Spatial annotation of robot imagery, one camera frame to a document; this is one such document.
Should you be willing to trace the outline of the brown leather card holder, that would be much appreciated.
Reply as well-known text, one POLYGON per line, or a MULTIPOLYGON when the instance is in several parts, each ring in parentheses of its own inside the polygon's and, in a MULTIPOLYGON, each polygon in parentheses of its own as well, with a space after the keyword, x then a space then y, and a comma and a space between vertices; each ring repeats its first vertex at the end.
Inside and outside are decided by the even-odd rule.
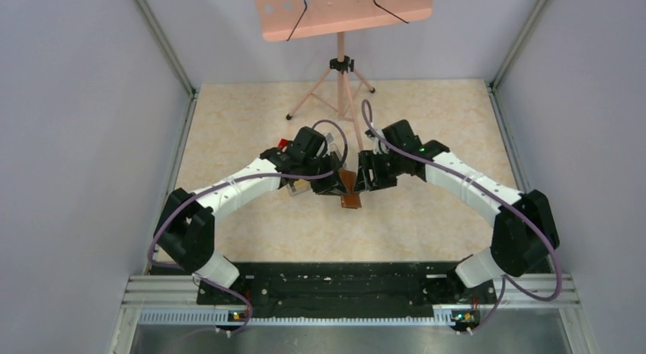
POLYGON ((344 209, 360 209, 362 207, 360 195, 353 190, 357 180, 357 173, 341 169, 340 177, 347 188, 347 194, 341 196, 341 207, 344 209))

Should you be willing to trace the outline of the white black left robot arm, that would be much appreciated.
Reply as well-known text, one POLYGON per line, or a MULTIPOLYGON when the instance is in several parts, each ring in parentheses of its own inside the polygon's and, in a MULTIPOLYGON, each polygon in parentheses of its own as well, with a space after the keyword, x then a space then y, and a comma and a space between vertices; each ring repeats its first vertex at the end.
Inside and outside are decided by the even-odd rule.
POLYGON ((349 193, 340 170, 344 156, 330 149, 325 136, 304 126, 293 140, 269 148, 237 173, 202 189, 188 192, 177 188, 167 198, 153 247, 172 259, 171 267, 214 282, 216 294, 235 303, 244 294, 238 268, 216 251, 216 223, 265 193, 309 182, 319 195, 349 193))

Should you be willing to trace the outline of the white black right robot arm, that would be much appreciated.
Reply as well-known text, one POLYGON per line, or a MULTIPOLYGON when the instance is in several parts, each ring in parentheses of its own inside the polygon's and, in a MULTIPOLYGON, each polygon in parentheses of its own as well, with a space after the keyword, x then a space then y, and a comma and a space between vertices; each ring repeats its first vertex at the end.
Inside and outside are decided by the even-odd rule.
POLYGON ((506 187, 458 159, 447 146, 423 143, 407 120, 369 128, 373 150, 360 153, 356 192, 396 185, 409 174, 440 187, 474 209, 493 228, 491 244, 457 263, 446 274, 446 290, 467 302, 478 285, 500 276, 521 277, 542 263, 559 244, 547 196, 506 187))

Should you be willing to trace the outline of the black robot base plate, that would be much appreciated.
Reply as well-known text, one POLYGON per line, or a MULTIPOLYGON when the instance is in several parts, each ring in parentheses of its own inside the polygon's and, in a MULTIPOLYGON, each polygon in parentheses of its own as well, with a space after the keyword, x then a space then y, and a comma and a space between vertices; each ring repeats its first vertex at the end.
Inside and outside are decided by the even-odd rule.
POLYGON ((459 296, 446 281, 453 262, 239 262, 231 289, 261 318, 432 317, 434 305, 495 303, 493 282, 459 296))

